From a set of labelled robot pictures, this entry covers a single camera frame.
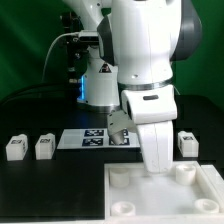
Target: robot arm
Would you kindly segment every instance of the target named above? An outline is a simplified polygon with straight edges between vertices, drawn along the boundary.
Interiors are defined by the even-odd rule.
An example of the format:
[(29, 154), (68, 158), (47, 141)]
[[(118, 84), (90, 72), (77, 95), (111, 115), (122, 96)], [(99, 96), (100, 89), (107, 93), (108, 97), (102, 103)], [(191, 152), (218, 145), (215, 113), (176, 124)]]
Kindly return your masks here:
[(113, 0), (98, 33), (101, 57), (118, 65), (122, 99), (123, 111), (108, 116), (108, 133), (120, 144), (122, 129), (135, 129), (146, 169), (166, 172), (172, 165), (172, 120), (177, 117), (170, 61), (189, 57), (201, 38), (192, 3)]
[(85, 30), (96, 31), (103, 19), (102, 8), (110, 8), (112, 0), (62, 0), (81, 17)]

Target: white block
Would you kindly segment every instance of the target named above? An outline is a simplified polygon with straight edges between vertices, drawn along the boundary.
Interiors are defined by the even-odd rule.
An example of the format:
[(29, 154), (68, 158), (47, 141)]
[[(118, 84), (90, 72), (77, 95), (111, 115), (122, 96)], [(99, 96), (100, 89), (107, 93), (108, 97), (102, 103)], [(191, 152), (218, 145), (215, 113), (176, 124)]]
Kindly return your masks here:
[(178, 133), (178, 147), (183, 157), (198, 157), (199, 143), (191, 132)]
[(13, 136), (6, 146), (6, 155), (8, 161), (23, 160), (28, 149), (26, 135)]
[(55, 150), (55, 136), (53, 134), (41, 135), (36, 146), (36, 159), (52, 159)]

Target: black table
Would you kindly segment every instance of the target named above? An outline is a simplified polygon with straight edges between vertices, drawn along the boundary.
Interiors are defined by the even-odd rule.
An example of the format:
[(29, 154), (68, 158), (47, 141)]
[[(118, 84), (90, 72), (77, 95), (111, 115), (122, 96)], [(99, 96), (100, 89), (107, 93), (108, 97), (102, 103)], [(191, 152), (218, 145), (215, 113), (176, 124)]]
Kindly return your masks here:
[[(207, 98), (177, 96), (174, 160), (213, 164), (224, 175), (224, 113)], [(53, 133), (58, 143), (64, 129), (105, 128), (105, 114), (80, 110), (58, 99), (18, 99), (0, 111), (0, 222), (104, 219), (104, 164), (142, 162), (137, 149), (56, 150), (50, 161), (35, 160), (40, 135)], [(183, 158), (177, 133), (191, 131), (199, 158)], [(11, 136), (26, 134), (25, 160), (7, 162)]]

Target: small white block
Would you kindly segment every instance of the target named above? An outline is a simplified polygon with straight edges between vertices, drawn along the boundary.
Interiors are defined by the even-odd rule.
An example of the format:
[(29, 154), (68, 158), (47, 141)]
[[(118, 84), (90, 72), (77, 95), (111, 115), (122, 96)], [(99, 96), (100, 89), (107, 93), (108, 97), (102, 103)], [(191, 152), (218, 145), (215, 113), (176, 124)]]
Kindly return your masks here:
[(8, 161), (23, 160), (28, 149), (26, 135), (13, 136), (6, 146)]
[(36, 159), (52, 159), (55, 150), (55, 136), (53, 134), (41, 135), (36, 146)]
[(199, 143), (191, 132), (178, 133), (178, 147), (183, 157), (198, 157)]

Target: blue light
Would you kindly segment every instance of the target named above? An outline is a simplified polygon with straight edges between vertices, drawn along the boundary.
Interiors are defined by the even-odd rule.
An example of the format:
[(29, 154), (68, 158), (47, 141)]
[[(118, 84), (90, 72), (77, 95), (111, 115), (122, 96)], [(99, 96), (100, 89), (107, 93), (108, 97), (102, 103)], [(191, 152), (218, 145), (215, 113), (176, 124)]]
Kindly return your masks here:
[(81, 78), (81, 96), (79, 97), (79, 100), (84, 100), (85, 99), (85, 85), (84, 85), (84, 75)]

